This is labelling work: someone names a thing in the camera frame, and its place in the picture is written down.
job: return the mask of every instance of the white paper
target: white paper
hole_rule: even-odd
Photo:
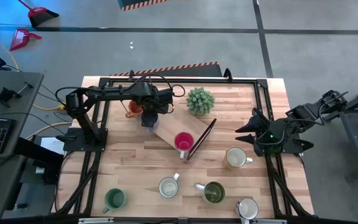
[[[59,153],[61,155],[63,155],[64,151],[63,151],[63,147],[64,147],[65,143],[58,140],[57,138],[42,138],[41,139],[41,147],[44,147],[52,152],[56,152]],[[35,173],[36,174],[43,174],[45,172],[44,168],[41,167],[37,167],[35,169]]]

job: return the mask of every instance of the broom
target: broom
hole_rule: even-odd
[[[47,21],[49,19],[53,19],[53,18],[56,18],[59,16],[59,14],[52,12],[51,10],[48,10],[47,8],[44,8],[44,7],[31,8],[26,3],[24,3],[22,0],[18,0],[18,1],[30,10],[29,19],[31,22],[31,26],[34,28],[41,25],[42,23],[44,23],[45,21]]]

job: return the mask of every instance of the yellow cable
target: yellow cable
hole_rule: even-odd
[[[61,123],[55,123],[55,124],[51,124],[50,126],[46,126],[46,127],[43,127],[41,128],[40,130],[32,133],[30,136],[28,136],[26,139],[29,140],[30,138],[32,138],[32,136],[36,135],[36,134],[39,134],[41,133],[42,131],[45,131],[46,129],[48,128],[51,128],[51,127],[56,127],[56,126],[61,126],[61,125],[68,125],[68,124],[71,124],[71,122],[61,122]]]
[[[7,48],[5,48],[5,47],[3,46],[3,44],[0,43],[0,46],[6,51],[7,54],[9,54],[9,56],[11,56],[13,63],[15,63],[16,69],[19,70],[19,66],[17,66],[16,60],[15,60],[15,58],[13,57],[13,55],[7,50]],[[37,105],[33,105],[33,106],[36,107],[36,108],[38,108],[38,109],[40,109],[40,110],[45,110],[45,111],[64,110],[64,109],[61,109],[61,108],[64,108],[63,105],[57,106],[56,108],[43,108],[43,107],[37,106]]]
[[[52,111],[52,110],[59,110],[60,109],[60,106],[57,106],[55,108],[43,108],[41,106],[37,106],[37,105],[33,105],[35,108],[38,108],[40,110],[45,110],[45,111]]]
[[[7,50],[7,48],[5,48],[5,47],[3,46],[3,44],[0,43],[0,46],[6,51],[7,54],[9,54],[9,56],[11,56],[11,59],[12,59],[13,63],[15,63],[16,69],[19,69],[19,66],[17,66],[16,60],[15,60],[15,58],[13,57],[13,55]]]

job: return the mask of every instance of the magenta cup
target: magenta cup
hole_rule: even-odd
[[[180,151],[180,159],[185,157],[185,152],[189,151],[194,145],[193,136],[187,132],[181,132],[175,137],[175,146]]]

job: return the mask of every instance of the gray floor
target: gray floor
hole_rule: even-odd
[[[256,29],[252,0],[170,0],[122,12],[113,0],[41,1],[61,14],[45,26],[128,28]],[[358,30],[358,0],[259,0],[265,29]],[[26,10],[15,1],[0,0],[0,25],[27,26]],[[0,31],[7,48],[11,31]],[[13,51],[20,69],[45,74],[52,90],[80,85],[85,75],[109,75],[133,70],[218,61],[235,77],[266,77],[258,34],[153,32],[36,32],[42,40]],[[275,78],[284,78],[292,107],[318,100],[333,89],[358,92],[358,35],[266,35]],[[0,56],[13,65],[0,48]],[[36,104],[56,104],[38,96]],[[51,112],[35,108],[49,123],[60,122]],[[29,118],[22,135],[44,124]],[[305,153],[306,176],[315,213],[323,218],[358,221],[358,182],[344,176],[357,170],[342,124],[314,127],[303,138],[315,143]]]

